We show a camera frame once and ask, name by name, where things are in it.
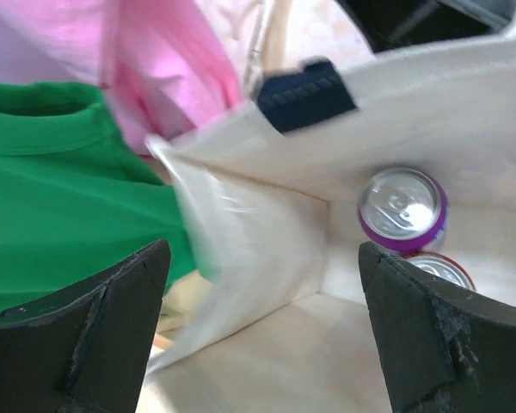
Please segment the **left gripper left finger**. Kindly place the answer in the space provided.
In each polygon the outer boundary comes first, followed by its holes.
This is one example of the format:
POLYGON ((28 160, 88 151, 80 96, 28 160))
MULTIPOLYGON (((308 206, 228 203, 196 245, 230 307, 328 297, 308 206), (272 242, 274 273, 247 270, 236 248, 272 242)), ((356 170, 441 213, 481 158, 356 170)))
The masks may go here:
POLYGON ((0 412, 133 412, 170 249, 157 240, 111 268, 0 312, 0 412))

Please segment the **beige canvas tote bag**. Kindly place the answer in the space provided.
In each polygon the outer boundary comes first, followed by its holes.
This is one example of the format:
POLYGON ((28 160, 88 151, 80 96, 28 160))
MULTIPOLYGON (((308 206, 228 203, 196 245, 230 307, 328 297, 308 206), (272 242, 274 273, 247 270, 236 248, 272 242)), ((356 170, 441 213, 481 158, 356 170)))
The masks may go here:
POLYGON ((441 251, 475 293, 516 307, 516 37, 383 53, 335 73, 356 109, 283 133, 265 102, 185 145, 169 169, 212 289, 147 388, 168 412, 395 412, 359 273, 358 199, 390 166, 449 198, 441 251))

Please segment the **purple Fanta can top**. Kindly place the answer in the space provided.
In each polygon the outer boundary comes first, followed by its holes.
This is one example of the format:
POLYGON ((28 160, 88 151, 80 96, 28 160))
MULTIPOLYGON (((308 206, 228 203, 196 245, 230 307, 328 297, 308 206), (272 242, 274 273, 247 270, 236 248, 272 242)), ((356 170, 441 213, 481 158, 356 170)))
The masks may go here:
POLYGON ((433 177, 399 166, 381 170, 370 179, 359 197, 357 212, 370 240, 406 255, 439 250, 449 201, 433 177))

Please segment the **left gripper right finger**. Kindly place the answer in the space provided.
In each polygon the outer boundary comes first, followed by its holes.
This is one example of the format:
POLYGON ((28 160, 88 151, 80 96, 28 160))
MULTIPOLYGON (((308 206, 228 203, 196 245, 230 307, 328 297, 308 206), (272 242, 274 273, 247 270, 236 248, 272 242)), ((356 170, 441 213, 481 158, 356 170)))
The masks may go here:
POLYGON ((516 307, 366 242, 359 273, 395 412, 516 412, 516 307))

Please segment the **red Coke can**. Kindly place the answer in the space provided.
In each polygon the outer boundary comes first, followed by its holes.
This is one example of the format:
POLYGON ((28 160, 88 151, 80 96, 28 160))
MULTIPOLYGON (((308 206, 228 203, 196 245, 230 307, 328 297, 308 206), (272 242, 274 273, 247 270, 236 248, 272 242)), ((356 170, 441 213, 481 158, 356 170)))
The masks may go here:
POLYGON ((457 262, 447 256, 433 252, 416 252, 403 257, 416 267, 450 281, 462 288, 475 291, 476 287, 468 273, 457 262))

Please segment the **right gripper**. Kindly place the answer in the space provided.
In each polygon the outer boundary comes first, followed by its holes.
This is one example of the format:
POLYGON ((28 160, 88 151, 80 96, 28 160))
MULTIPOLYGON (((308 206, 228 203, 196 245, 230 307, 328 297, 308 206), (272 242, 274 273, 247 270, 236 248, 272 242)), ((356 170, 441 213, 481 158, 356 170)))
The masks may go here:
POLYGON ((342 8, 374 52, 498 34, 516 0, 343 0, 342 8))

